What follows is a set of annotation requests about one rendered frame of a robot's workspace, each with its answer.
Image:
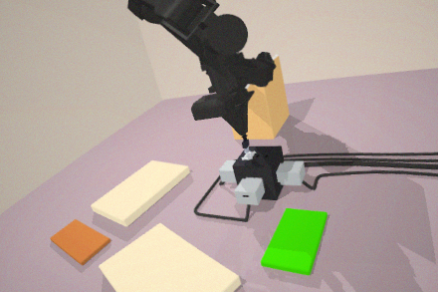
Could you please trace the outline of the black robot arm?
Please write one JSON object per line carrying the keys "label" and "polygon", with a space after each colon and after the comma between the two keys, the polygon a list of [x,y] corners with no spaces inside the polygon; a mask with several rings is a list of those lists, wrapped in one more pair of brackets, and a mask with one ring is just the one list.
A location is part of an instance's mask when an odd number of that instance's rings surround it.
{"label": "black robot arm", "polygon": [[204,65],[203,58],[240,52],[239,60],[233,56],[232,65],[228,65],[232,88],[240,82],[267,87],[277,67],[271,54],[262,52],[256,59],[246,59],[241,52],[248,38],[245,23],[231,14],[216,15],[219,6],[215,0],[128,0],[127,8],[141,21],[161,25],[170,32],[199,58],[200,66]]}

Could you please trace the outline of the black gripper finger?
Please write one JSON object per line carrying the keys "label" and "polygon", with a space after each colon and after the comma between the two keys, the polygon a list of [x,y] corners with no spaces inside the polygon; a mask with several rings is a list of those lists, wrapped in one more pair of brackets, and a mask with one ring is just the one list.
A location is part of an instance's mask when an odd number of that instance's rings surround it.
{"label": "black gripper finger", "polygon": [[246,100],[241,100],[235,106],[235,109],[229,113],[227,116],[222,117],[240,136],[244,136],[246,134],[246,128],[244,123],[244,117],[242,108],[246,103]]}
{"label": "black gripper finger", "polygon": [[242,108],[242,112],[243,112],[243,117],[244,117],[244,123],[245,123],[245,128],[246,128],[246,133],[248,132],[248,102],[250,101],[251,97],[253,96],[253,94],[255,93],[255,91],[249,91],[247,94],[245,94],[244,96],[240,97],[240,100],[246,100],[246,103],[244,104],[243,108]]}

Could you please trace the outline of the orange flat square pad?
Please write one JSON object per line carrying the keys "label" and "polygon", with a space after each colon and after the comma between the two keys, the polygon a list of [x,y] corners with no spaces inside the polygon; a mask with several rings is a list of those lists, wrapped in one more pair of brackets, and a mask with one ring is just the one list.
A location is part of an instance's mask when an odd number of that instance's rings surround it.
{"label": "orange flat square pad", "polygon": [[84,265],[110,243],[110,239],[77,220],[50,238],[78,263]]}

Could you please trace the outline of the green flat rectangular slab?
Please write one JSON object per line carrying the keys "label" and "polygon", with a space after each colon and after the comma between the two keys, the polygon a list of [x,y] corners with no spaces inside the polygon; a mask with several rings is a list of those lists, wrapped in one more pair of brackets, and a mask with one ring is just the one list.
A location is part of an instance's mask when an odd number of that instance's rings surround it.
{"label": "green flat rectangular slab", "polygon": [[323,211],[287,208],[261,259],[263,267],[310,275],[326,225]]}

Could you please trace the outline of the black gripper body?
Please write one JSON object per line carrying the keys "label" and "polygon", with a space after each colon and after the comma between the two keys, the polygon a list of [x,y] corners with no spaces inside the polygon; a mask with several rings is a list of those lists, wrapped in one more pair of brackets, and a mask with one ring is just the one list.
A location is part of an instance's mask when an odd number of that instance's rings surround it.
{"label": "black gripper body", "polygon": [[[212,86],[208,88],[209,94],[193,103],[191,112],[195,121],[220,118],[231,113],[235,106],[241,102],[240,97],[248,93],[246,83],[232,88],[229,81],[228,65],[232,65],[231,57],[239,60],[238,53],[233,55],[215,55],[203,58],[204,65],[201,71],[207,71]],[[231,60],[230,60],[231,59]]]}

